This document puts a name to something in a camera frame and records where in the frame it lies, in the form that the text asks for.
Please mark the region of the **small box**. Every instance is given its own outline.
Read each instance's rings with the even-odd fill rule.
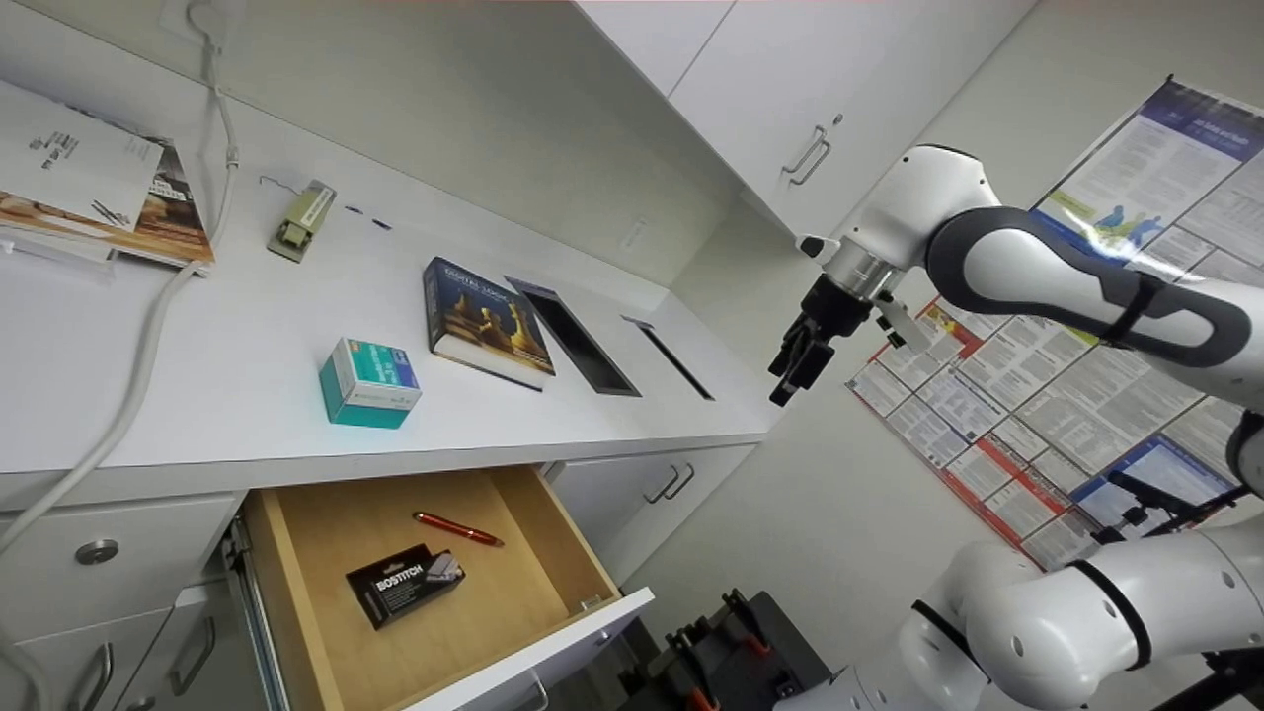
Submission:
[[[423,385],[403,346],[339,339],[320,366],[328,422],[398,426]]]

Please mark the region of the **electrical outlet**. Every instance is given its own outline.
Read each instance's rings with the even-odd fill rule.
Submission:
[[[161,26],[200,42],[200,32],[190,26],[190,15],[207,26],[217,51],[224,51],[246,15],[246,0],[166,0]]]

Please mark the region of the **white countertop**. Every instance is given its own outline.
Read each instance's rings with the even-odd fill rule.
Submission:
[[[200,86],[11,3],[0,3],[0,73],[160,130],[181,154],[192,154],[207,127]],[[134,493],[190,493],[686,448],[760,441],[772,426],[760,406],[768,385],[670,290],[250,107],[235,118],[246,168],[235,173],[215,276],[192,281],[169,308],[149,400],[106,456],[102,480],[88,480],[78,498],[109,480]],[[339,202],[303,264],[287,264],[264,251],[264,242],[291,196],[285,184],[307,179],[335,184]],[[555,334],[557,384],[547,394],[433,358],[423,346],[420,297],[420,272],[433,251],[486,276],[557,289],[639,400],[598,394]],[[96,276],[0,256],[5,479],[66,470],[100,439],[166,276],[141,264]],[[626,317],[656,323],[714,400],[701,400]],[[318,366],[339,334],[410,352],[423,401],[403,431],[325,417]]]

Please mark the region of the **open drawer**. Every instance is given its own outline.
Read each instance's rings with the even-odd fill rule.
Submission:
[[[499,533],[479,545],[410,521]],[[537,470],[461,470],[264,488],[246,500],[250,572],[296,711],[524,707],[587,663],[651,592],[619,596]],[[371,626],[346,572],[410,545],[466,579]]]

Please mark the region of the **upper cabinet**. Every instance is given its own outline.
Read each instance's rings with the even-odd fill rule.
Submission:
[[[666,40],[670,15],[694,15],[694,3],[662,3],[670,0],[637,10],[637,26],[616,15],[598,22],[619,47],[626,32],[647,42],[651,22]],[[793,238],[834,238],[1030,6],[1035,0],[734,0],[685,77],[656,86]]]
[[[577,0],[582,10],[670,96],[734,0]]]

